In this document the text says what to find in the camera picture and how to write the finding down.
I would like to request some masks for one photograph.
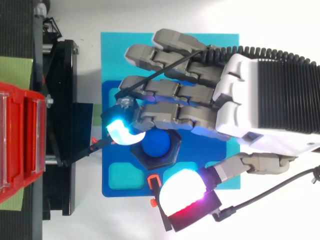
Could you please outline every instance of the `orange clip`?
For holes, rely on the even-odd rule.
[[[148,176],[148,178],[147,178],[148,184],[149,184],[149,188],[151,190],[152,190],[151,179],[154,179],[154,178],[156,178],[158,180],[159,187],[161,187],[161,181],[160,181],[160,178],[159,178],[158,174],[152,174],[152,175]]]
[[[91,138],[91,140],[92,140],[92,144],[96,144],[98,142],[98,140],[95,137]]]
[[[157,201],[156,201],[156,199],[154,199],[154,198],[152,198],[152,199],[150,200],[150,204],[151,204],[151,207],[153,207],[153,208],[155,208],[156,206],[158,206]]]

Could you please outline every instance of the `screw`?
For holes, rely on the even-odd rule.
[[[52,104],[54,104],[54,100],[51,98],[51,95],[48,94],[45,98],[46,107],[49,109]]]
[[[73,48],[73,54],[74,54],[74,55],[79,55],[79,47],[78,47],[78,46],[75,46],[75,47]]]
[[[44,19],[45,17],[47,17],[47,8],[43,2],[38,3],[36,5],[36,7],[34,8],[34,15],[37,18],[41,18],[41,19]]]

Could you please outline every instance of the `light blue board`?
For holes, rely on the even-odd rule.
[[[206,45],[221,47],[238,46],[238,34],[191,34]],[[101,78],[102,110],[115,104],[114,95],[122,79],[129,75],[149,76],[152,72],[130,65],[124,58],[133,44],[152,45],[153,33],[102,32],[101,33]],[[164,75],[156,78],[166,79]],[[146,183],[151,174],[158,174],[165,182],[180,169],[198,169],[211,166],[224,158],[237,154],[239,145],[234,139],[222,142],[203,136],[179,131],[182,136],[177,163],[174,166],[148,171],[131,154],[129,146],[110,145],[102,151],[102,193],[106,197],[151,196]],[[239,189],[240,177],[218,186],[218,189]]]

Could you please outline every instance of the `blue ball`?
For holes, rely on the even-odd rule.
[[[144,152],[154,158],[165,155],[170,148],[171,140],[168,133],[158,128],[152,128],[145,133],[141,141]]]

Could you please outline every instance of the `green surface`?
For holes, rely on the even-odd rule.
[[[29,89],[32,59],[0,56],[0,82]]]
[[[21,188],[14,196],[0,204],[0,210],[21,211],[24,189]]]
[[[29,89],[33,60],[0,56],[0,82]],[[24,189],[0,204],[0,210],[21,211]]]
[[[101,126],[102,104],[93,104],[93,126]]]

